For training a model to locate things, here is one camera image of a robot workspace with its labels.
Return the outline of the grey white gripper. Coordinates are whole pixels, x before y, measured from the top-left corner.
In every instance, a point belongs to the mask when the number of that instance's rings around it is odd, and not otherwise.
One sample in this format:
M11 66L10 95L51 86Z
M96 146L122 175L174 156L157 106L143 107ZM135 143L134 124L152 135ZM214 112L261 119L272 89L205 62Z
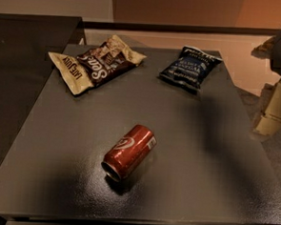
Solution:
M251 56L259 59L271 56L271 70L281 75L281 31L255 47ZM274 135L281 129L281 79L274 85L264 85L259 107L260 112L253 119L254 131L260 135Z

